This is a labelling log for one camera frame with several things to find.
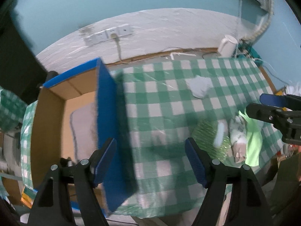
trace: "blue gripper pad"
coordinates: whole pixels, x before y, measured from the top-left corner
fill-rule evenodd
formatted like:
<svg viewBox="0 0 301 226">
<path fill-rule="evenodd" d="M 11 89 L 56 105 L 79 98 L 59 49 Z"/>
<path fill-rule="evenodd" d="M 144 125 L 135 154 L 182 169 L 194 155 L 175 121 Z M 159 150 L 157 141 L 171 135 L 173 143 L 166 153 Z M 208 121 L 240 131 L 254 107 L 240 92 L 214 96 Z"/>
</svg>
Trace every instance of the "blue gripper pad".
<svg viewBox="0 0 301 226">
<path fill-rule="evenodd" d="M 192 167 L 193 173 L 195 174 L 197 182 L 200 183 L 204 188 L 207 188 L 208 181 L 206 179 L 205 167 L 189 139 L 186 139 L 185 141 L 185 152 Z"/>
<path fill-rule="evenodd" d="M 99 160 L 96 168 L 95 168 L 95 175 L 94 175 L 94 185 L 97 186 L 98 184 L 102 183 L 106 172 L 111 164 L 113 156 L 117 149 L 117 142 L 115 139 L 112 139 L 106 150 L 104 151 L 103 156 Z"/>
<path fill-rule="evenodd" d="M 263 105 L 270 105 L 270 106 L 276 106 L 281 108 L 287 107 L 287 101 L 285 99 L 285 96 L 277 96 L 277 95 L 263 93 L 260 95 L 259 101 Z"/>
</svg>

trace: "green checkered tablecloth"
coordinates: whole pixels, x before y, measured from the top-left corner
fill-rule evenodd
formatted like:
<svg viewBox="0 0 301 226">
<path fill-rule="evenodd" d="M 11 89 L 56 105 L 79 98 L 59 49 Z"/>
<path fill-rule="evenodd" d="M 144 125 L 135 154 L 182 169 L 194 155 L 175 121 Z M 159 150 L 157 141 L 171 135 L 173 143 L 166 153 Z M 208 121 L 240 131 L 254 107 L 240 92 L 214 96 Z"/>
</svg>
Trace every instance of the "green checkered tablecloth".
<svg viewBox="0 0 301 226">
<path fill-rule="evenodd" d="M 30 104 L 25 111 L 23 125 L 21 129 L 21 172 L 22 180 L 26 187 L 33 189 L 30 168 L 30 140 L 33 129 L 33 119 L 38 101 Z"/>
<path fill-rule="evenodd" d="M 27 104 L 11 91 L 0 87 L 0 129 L 12 131 L 22 123 Z"/>
<path fill-rule="evenodd" d="M 126 68 L 122 75 L 137 191 L 115 213 L 144 218 L 199 207 L 206 190 L 196 181 L 184 140 L 200 119 L 229 120 L 262 93 L 271 94 L 266 80 L 245 59 L 161 62 Z M 193 97 L 185 81 L 196 75 L 210 77 L 214 86 L 202 100 Z M 271 124 L 265 123 L 261 134 L 263 167 L 283 143 Z M 225 164 L 235 165 L 234 158 Z"/>
</svg>

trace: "fabric sheet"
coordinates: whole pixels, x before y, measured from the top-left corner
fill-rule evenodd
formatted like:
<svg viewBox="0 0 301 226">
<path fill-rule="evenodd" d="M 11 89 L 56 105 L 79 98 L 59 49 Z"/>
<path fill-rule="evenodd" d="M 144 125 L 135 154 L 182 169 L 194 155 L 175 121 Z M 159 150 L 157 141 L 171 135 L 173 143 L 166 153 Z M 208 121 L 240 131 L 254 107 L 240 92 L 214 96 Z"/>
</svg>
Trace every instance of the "fabric sheet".
<svg viewBox="0 0 301 226">
<path fill-rule="evenodd" d="M 192 95 L 200 99 L 206 97 L 208 90 L 212 88 L 212 82 L 209 77 L 196 76 L 193 79 L 187 79 L 186 82 Z"/>
<path fill-rule="evenodd" d="M 70 115 L 76 163 L 89 159 L 97 149 L 96 116 L 94 103 L 81 107 Z"/>
</svg>

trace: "blue wall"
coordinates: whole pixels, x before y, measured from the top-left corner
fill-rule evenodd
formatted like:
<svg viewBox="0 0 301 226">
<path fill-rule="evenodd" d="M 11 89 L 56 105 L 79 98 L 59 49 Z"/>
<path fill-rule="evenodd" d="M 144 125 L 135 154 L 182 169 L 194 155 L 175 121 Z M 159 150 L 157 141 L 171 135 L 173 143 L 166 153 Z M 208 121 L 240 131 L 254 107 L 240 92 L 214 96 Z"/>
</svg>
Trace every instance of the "blue wall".
<svg viewBox="0 0 301 226">
<path fill-rule="evenodd" d="M 289 84 L 301 82 L 301 25 L 285 0 L 274 0 L 274 16 L 268 30 L 255 43 L 254 49 L 275 71 L 270 71 Z M 284 83 L 271 77 L 276 89 Z"/>
<path fill-rule="evenodd" d="M 13 21 L 36 55 L 60 38 L 91 23 L 157 8 L 200 8 L 238 16 L 239 0 L 17 0 Z M 242 18 L 256 24 L 265 12 L 243 0 Z"/>
</svg>

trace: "cable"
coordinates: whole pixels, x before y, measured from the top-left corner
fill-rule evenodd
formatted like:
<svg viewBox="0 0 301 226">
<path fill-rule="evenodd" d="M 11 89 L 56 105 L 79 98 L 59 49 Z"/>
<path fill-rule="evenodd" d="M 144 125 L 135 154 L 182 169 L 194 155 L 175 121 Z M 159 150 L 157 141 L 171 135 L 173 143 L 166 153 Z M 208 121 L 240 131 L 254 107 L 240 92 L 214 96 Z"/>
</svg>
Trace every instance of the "cable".
<svg viewBox="0 0 301 226">
<path fill-rule="evenodd" d="M 236 44 L 236 49 L 235 49 L 235 55 L 234 58 L 237 57 L 238 54 L 238 44 L 239 44 L 239 38 L 238 38 L 238 25 L 241 24 L 241 14 L 242 14 L 242 7 L 243 7 L 243 0 L 239 0 L 239 10 L 238 10 L 238 18 L 236 20 L 236 40 L 237 40 L 237 44 Z"/>
<path fill-rule="evenodd" d="M 217 52 L 208 52 L 208 53 L 203 53 L 203 54 L 202 54 L 202 58 L 204 59 L 204 55 L 211 54 L 211 53 L 216 53 L 216 54 L 217 54 Z"/>
<path fill-rule="evenodd" d="M 130 224 L 130 225 L 137 225 L 137 226 L 139 226 L 137 223 L 128 223 L 128 222 L 115 221 L 115 220 L 108 219 L 108 218 L 106 218 L 106 220 L 107 221 L 111 221 L 111 222 L 116 222 L 116 223 L 123 223 L 123 224 Z"/>
<path fill-rule="evenodd" d="M 268 62 L 266 62 L 266 61 L 264 61 L 264 60 L 262 60 L 262 59 L 260 59 L 260 58 L 253 58 L 253 60 L 260 60 L 260 61 L 262 61 L 263 63 L 267 63 L 267 64 L 273 69 L 273 71 L 275 71 L 275 73 L 277 74 L 276 70 L 274 70 L 274 68 L 273 68 Z M 287 82 L 281 80 L 279 77 L 277 77 L 277 76 L 275 76 L 274 74 L 272 74 L 272 72 L 270 71 L 270 69 L 269 69 L 268 67 L 266 67 L 265 65 L 262 65 L 262 67 L 264 67 L 264 68 L 271 74 L 271 76 L 275 77 L 277 80 L 279 80 L 279 81 L 281 81 L 282 83 L 284 83 L 285 85 L 288 85 L 288 86 L 289 86 L 289 83 L 287 83 Z"/>
<path fill-rule="evenodd" d="M 162 49 L 161 51 L 159 51 L 159 53 L 163 53 L 163 52 L 165 52 L 166 49 L 171 49 L 171 48 L 177 48 L 177 49 L 182 49 L 182 50 L 184 50 L 184 48 L 182 48 L 182 47 L 167 47 L 167 48 Z"/>
<path fill-rule="evenodd" d="M 244 36 L 242 38 L 243 42 L 249 42 L 249 44 L 252 44 L 260 35 L 262 35 L 266 29 L 270 26 L 271 24 L 271 20 L 272 20 L 272 15 L 273 15 L 273 11 L 274 11 L 274 1 L 273 0 L 269 0 L 270 1 L 270 9 L 268 12 L 268 19 L 265 22 L 265 24 L 258 30 L 256 31 L 253 35 L 251 36 Z"/>
<path fill-rule="evenodd" d="M 121 47 L 120 47 L 120 44 L 119 44 L 119 37 L 118 37 L 118 35 L 115 34 L 115 33 L 113 33 L 113 34 L 111 34 L 111 38 L 114 39 L 114 41 L 116 42 L 119 61 L 121 63 L 128 64 L 128 63 L 122 61 L 122 58 L 121 58 Z"/>
<path fill-rule="evenodd" d="M 265 65 L 263 65 L 262 67 L 264 67 L 264 68 L 271 74 L 271 76 L 275 77 L 276 79 L 278 79 L 279 81 L 281 81 L 281 82 L 284 83 L 285 85 L 289 86 L 289 84 L 288 84 L 287 82 L 285 82 L 285 81 L 281 80 L 279 77 L 273 75 L 273 74 L 271 73 L 271 71 L 269 70 L 268 67 L 266 67 Z"/>
</svg>

